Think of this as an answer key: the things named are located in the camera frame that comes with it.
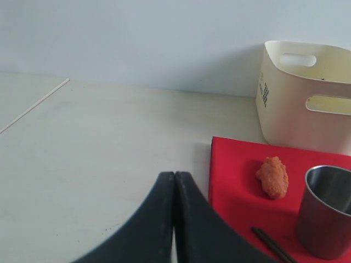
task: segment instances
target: white plastic basket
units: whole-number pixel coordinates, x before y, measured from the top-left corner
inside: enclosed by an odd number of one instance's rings
[[[266,42],[256,105],[268,143],[351,155],[351,51]]]

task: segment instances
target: metal cup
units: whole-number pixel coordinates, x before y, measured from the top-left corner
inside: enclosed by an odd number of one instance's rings
[[[319,258],[340,258],[351,247],[351,171],[313,167],[306,172],[305,183],[297,239]]]

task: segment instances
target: food item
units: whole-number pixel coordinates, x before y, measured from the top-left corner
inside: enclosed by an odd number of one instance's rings
[[[279,157],[267,157],[261,168],[256,172],[261,181],[263,191],[271,199],[283,198],[289,186],[285,165]]]

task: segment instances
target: table surface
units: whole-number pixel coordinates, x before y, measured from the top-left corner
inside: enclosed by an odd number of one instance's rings
[[[64,80],[0,72],[0,130]]]
[[[26,96],[54,88],[35,81]],[[0,135],[1,261],[73,261],[128,220],[161,171],[191,172],[207,196],[213,136],[264,142],[254,99],[69,81]]]

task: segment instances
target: dark chopstick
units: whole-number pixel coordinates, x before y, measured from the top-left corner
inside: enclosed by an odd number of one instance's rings
[[[276,243],[266,232],[260,228],[251,227],[256,234],[284,263],[298,263],[287,251]]]

